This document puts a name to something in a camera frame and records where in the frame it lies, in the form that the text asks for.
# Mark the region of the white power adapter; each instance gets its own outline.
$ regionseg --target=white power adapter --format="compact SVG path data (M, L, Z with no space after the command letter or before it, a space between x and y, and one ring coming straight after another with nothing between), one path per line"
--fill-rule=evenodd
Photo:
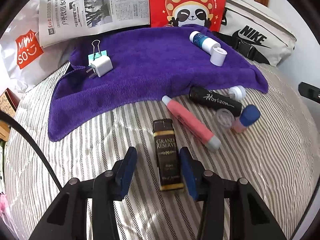
M112 69L113 66L111 63L111 59L106 55L102 55L91 62L91 68L87 70L87 73L93 70L93 73L89 76L89 78L92 78L96 75L98 77L101 77Z

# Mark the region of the white wall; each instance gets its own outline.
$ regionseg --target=white wall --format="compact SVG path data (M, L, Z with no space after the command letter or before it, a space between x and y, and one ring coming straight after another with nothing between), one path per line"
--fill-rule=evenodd
M298 89L301 82L320 88L320 45L308 25L287 0L269 0L269 6L291 28L297 38L292 55L278 67L291 85ZM320 130L320 104L304 98Z

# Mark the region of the white nike bag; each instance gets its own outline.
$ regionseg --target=white nike bag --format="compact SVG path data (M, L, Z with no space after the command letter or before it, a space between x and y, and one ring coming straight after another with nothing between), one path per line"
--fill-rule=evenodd
M296 42L293 33L273 11L251 0L226 0L219 32L228 36L229 45L240 40L254 46L257 53L251 53L248 58L272 66L289 57Z

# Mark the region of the white cylindrical container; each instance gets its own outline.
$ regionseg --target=white cylindrical container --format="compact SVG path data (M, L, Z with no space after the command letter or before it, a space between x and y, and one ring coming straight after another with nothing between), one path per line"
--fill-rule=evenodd
M192 32L189 39L194 45L210 55L214 47L221 47L220 43L197 31Z
M224 60L227 56L227 52L219 47L214 47L210 57L210 62L216 66L221 67L224 63Z
M246 96L246 92L243 86L229 88L228 94L231 99L234 99L236 101L240 101Z

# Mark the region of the cartoon panda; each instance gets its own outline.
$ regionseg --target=cartoon panda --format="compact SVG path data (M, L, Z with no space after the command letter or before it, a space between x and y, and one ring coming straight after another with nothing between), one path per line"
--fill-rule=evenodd
M165 0L167 19L173 26L198 24L210 28L213 18L213 0Z

